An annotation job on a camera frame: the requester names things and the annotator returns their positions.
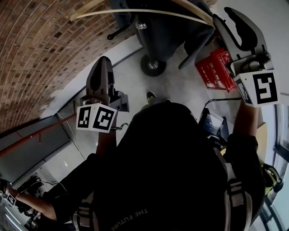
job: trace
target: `curved brick ceiling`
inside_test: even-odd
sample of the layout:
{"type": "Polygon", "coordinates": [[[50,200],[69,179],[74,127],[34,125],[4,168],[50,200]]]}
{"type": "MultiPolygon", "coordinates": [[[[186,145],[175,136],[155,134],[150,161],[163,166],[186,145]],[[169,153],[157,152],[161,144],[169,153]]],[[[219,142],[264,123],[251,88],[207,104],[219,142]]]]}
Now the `curved brick ceiling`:
{"type": "MultiPolygon", "coordinates": [[[[111,14],[70,16],[89,0],[2,0],[0,2],[0,133],[39,118],[85,66],[132,35],[116,30],[111,14]]],[[[107,1],[91,11],[109,8],[107,1]]]]}

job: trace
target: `person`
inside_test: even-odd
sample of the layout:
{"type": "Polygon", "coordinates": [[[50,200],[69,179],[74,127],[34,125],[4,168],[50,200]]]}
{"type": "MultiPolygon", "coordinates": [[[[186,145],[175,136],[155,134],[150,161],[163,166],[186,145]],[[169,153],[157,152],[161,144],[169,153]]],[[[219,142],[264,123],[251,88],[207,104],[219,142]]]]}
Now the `person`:
{"type": "MultiPolygon", "coordinates": [[[[146,96],[149,106],[134,116],[118,146],[115,131],[99,134],[96,153],[61,181],[67,192],[57,185],[43,199],[10,193],[40,211],[50,225],[72,220],[94,191],[100,231],[224,230],[227,174],[212,144],[187,107],[170,100],[157,103],[153,92],[146,96]]],[[[258,108],[242,101],[224,155],[251,195],[252,222],[265,195],[257,123],[258,108]]]]}

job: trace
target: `chair wheel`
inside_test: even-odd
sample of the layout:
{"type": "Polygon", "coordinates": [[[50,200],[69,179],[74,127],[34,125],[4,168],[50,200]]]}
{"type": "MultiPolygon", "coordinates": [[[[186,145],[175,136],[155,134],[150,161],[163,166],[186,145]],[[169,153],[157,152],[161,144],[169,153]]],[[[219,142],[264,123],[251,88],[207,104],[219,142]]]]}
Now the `chair wheel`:
{"type": "Polygon", "coordinates": [[[145,55],[142,57],[140,62],[140,68],[147,76],[150,77],[157,77],[160,74],[164,72],[166,69],[166,62],[162,62],[159,60],[155,60],[154,62],[151,62],[149,57],[145,55]]]}

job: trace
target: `gray floor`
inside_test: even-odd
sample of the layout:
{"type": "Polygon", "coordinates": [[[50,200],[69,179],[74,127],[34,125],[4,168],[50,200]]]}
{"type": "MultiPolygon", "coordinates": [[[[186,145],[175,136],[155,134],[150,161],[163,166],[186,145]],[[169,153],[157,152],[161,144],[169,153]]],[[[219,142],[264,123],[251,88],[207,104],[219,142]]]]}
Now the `gray floor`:
{"type": "MultiPolygon", "coordinates": [[[[205,56],[208,51],[203,50],[200,58],[205,56]]],[[[140,60],[145,54],[144,50],[140,50],[133,56],[121,62],[114,68],[115,88],[122,91],[129,97],[130,112],[120,112],[117,118],[117,125],[130,123],[133,116],[147,103],[145,93],[152,90],[159,100],[170,98],[173,102],[181,103],[187,106],[193,115],[197,118],[204,108],[205,103],[211,98],[237,97],[238,91],[227,93],[220,90],[208,90],[200,77],[195,65],[192,63],[186,68],[179,70],[178,65],[186,57],[183,49],[177,50],[175,55],[167,62],[165,72],[156,77],[151,78],[143,74],[140,70],[140,60]]],[[[79,98],[84,95],[80,93],[76,98],[76,105],[79,105],[79,98]]],[[[213,109],[220,116],[226,116],[227,120],[233,123],[239,102],[217,102],[211,103],[207,107],[213,109]]],[[[73,103],[68,104],[61,112],[62,117],[67,117],[73,113],[73,103]]],[[[98,142],[98,133],[81,131],[75,129],[75,120],[69,121],[74,131],[79,148],[86,158],[90,153],[95,152],[98,142]]],[[[68,133],[73,139],[70,128],[67,127],[68,133]]],[[[119,143],[126,128],[117,131],[117,142],[119,143]]]]}

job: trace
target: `black clothing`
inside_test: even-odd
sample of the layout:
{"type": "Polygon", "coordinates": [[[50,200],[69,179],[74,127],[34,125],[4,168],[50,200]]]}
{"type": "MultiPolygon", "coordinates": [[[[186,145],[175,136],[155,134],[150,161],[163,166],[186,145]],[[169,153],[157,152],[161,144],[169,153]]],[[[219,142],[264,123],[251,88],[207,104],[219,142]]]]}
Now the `black clothing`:
{"type": "MultiPolygon", "coordinates": [[[[225,154],[252,197],[252,220],[265,194],[256,148],[255,137],[232,134],[225,154]]],[[[116,153],[91,154],[62,181],[66,206],[52,204],[65,222],[94,191],[100,231],[223,230],[226,177],[190,110],[160,103],[134,116],[116,153]]]]}

